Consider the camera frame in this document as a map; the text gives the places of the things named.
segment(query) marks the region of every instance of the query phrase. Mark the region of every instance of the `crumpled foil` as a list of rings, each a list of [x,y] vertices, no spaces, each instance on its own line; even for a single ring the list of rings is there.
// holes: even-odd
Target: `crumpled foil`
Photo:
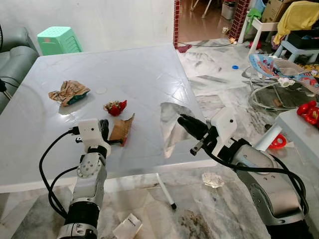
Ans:
[[[169,158],[173,153],[176,143],[192,138],[177,122],[180,114],[192,117],[195,117],[195,115],[189,108],[175,103],[164,102],[161,103],[160,108],[160,127],[164,139],[164,156],[165,158]]]

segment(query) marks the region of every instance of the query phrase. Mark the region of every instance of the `red plastic toy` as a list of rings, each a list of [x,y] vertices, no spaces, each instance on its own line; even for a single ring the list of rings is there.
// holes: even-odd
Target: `red plastic toy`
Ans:
[[[124,110],[126,105],[127,105],[126,100],[123,102],[119,102],[119,101],[109,102],[106,105],[104,105],[104,110],[106,110],[107,112],[109,112],[109,114],[113,116],[118,116]]]
[[[282,149],[287,144],[286,138],[280,133],[274,139],[274,141],[269,145],[270,149]]]
[[[308,123],[319,127],[319,108],[316,105],[316,101],[303,104],[299,106],[297,114],[304,117]]]

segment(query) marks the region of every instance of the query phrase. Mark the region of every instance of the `white stool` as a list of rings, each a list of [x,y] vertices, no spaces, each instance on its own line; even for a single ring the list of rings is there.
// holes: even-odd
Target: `white stool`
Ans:
[[[317,59],[318,54],[319,54],[319,48],[317,48],[317,49],[298,49],[297,47],[292,45],[290,42],[282,41],[274,55],[277,57],[280,57],[281,52],[283,51],[284,48],[286,48],[288,51],[291,52],[291,56],[288,59],[291,62],[294,62],[295,59],[299,55],[311,55],[312,54],[312,56],[308,60],[308,64],[313,63]]]
[[[238,43],[244,42],[244,36],[245,36],[247,24],[249,21],[250,21],[250,17],[246,16],[243,28],[242,28],[242,30],[240,32],[240,36],[238,38]],[[257,33],[256,33],[256,36],[254,38],[253,44],[248,52],[248,55],[255,53],[261,33],[263,31],[270,31],[270,32],[277,31],[277,25],[278,25],[278,22],[263,23],[260,20],[258,20],[257,18],[253,19],[252,26],[257,29]]]

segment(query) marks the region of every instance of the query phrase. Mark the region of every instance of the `crumpled brown paper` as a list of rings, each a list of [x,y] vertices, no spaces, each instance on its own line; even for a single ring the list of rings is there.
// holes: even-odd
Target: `crumpled brown paper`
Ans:
[[[123,140],[121,146],[124,146],[126,140],[128,138],[129,132],[131,130],[132,122],[134,119],[135,114],[132,115],[131,118],[127,120],[122,119],[115,119],[114,120],[114,127],[110,136],[110,140]]]
[[[89,88],[77,81],[64,81],[61,90],[49,92],[49,97],[61,102],[62,106],[68,106],[83,98],[89,91]]]

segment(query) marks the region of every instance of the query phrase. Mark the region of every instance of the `black cable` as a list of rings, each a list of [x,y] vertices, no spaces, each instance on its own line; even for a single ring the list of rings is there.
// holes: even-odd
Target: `black cable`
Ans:
[[[3,81],[3,80],[1,80],[1,79],[0,79],[0,81],[5,82],[6,84],[9,84],[9,85],[11,85],[11,86],[13,86],[13,87],[18,88],[18,86],[15,86],[15,85],[13,85],[13,84],[11,84],[11,83],[7,82],[7,81]]]
[[[289,169],[286,167],[286,165],[285,165],[279,158],[277,158],[277,157],[275,157],[275,156],[273,156],[273,155],[272,155],[272,157],[280,164],[280,166],[281,166],[283,169],[289,171]],[[304,197],[306,197],[306,188],[305,188],[305,186],[304,186],[304,185],[299,185],[299,186],[298,186],[298,185],[296,184],[296,181],[294,180],[293,177],[291,177],[290,175],[288,175],[288,177],[289,177],[291,183],[293,184],[294,188],[297,190],[298,194],[299,194],[299,193],[302,193],[302,195],[303,195]]]
[[[50,149],[57,143],[57,141],[59,141],[61,138],[63,138],[64,136],[66,136],[67,134],[72,133],[72,130],[69,130],[65,133],[63,133],[62,135],[60,135],[44,152],[44,154],[42,155],[40,162],[39,162],[39,170],[40,170],[40,174],[42,177],[42,180],[45,184],[45,187],[47,188],[47,190],[50,192],[50,185],[48,183],[48,181],[46,180],[46,177],[44,175],[43,169],[42,169],[42,164],[43,164],[43,160],[46,157],[46,155],[48,154],[48,152],[50,151]],[[57,207],[53,204],[50,203],[51,207],[58,213],[60,214],[62,217],[66,218],[67,213],[64,210],[63,206],[61,205],[61,203],[59,202],[59,200],[56,198],[54,192],[51,192],[51,196],[53,198],[53,200],[55,201],[55,203],[57,204],[57,206],[59,207],[60,210],[57,209]]]
[[[296,175],[295,173],[289,171],[289,170],[285,170],[285,169],[281,169],[281,168],[252,168],[252,167],[243,167],[243,166],[237,166],[231,163],[227,163],[224,162],[223,160],[217,158],[215,155],[213,155],[210,150],[208,149],[208,147],[203,147],[203,149],[205,150],[206,154],[211,157],[212,159],[214,159],[216,162],[220,163],[221,165],[224,165],[226,167],[235,169],[235,170],[241,170],[241,171],[246,171],[246,172],[255,172],[255,173],[283,173],[286,174],[288,176],[291,176],[293,179],[295,179],[299,185],[303,185],[303,187],[305,186],[303,181],[301,180],[301,178]],[[304,205],[304,215],[307,215],[308,211],[309,211],[309,207],[307,204],[307,201],[305,199],[305,197],[303,196],[303,194],[300,194],[300,199],[302,201],[302,204]]]
[[[187,43],[183,43],[183,42],[179,42],[180,44],[184,44],[184,45],[191,45],[191,46],[203,46],[203,45],[192,45],[192,44],[187,44]],[[221,47],[221,46],[229,46],[232,45],[232,43],[229,43],[227,45],[220,45],[220,46],[203,46],[203,47]]]
[[[55,177],[55,179],[53,180],[51,186],[50,186],[50,190],[49,190],[49,195],[48,195],[48,198],[49,198],[49,203],[50,205],[53,204],[53,200],[52,200],[52,193],[53,193],[53,187],[54,187],[54,184],[56,183],[56,181],[58,181],[58,179],[60,177],[62,177],[64,174],[68,173],[68,172],[71,172],[73,170],[77,169],[77,166],[76,167],[73,167],[73,168],[70,168],[70,169],[67,169],[65,171],[63,171],[62,173],[60,173],[58,176]]]
[[[289,171],[289,169],[286,167],[286,165],[280,159],[278,159],[277,157],[275,157],[273,155],[272,155],[272,157],[280,164],[280,166],[282,166],[283,169]],[[299,184],[299,186],[298,186],[296,181],[295,181],[295,179],[292,176],[288,175],[288,177],[289,177],[291,183],[293,184],[295,190],[297,191],[299,197],[304,199],[304,200],[301,200],[301,206],[303,208],[308,208],[309,206],[308,206],[307,201],[306,201],[306,188],[305,188],[305,185],[304,184],[301,184],[301,185]]]
[[[1,36],[1,42],[0,42],[0,52],[1,52],[2,45],[3,45],[3,32],[2,32],[1,24],[0,24],[0,36]]]
[[[15,82],[17,82],[18,85],[20,85],[20,82],[17,81],[15,78],[11,77],[11,76],[0,76],[0,78],[9,78],[9,79],[12,79],[12,80],[14,80]]]

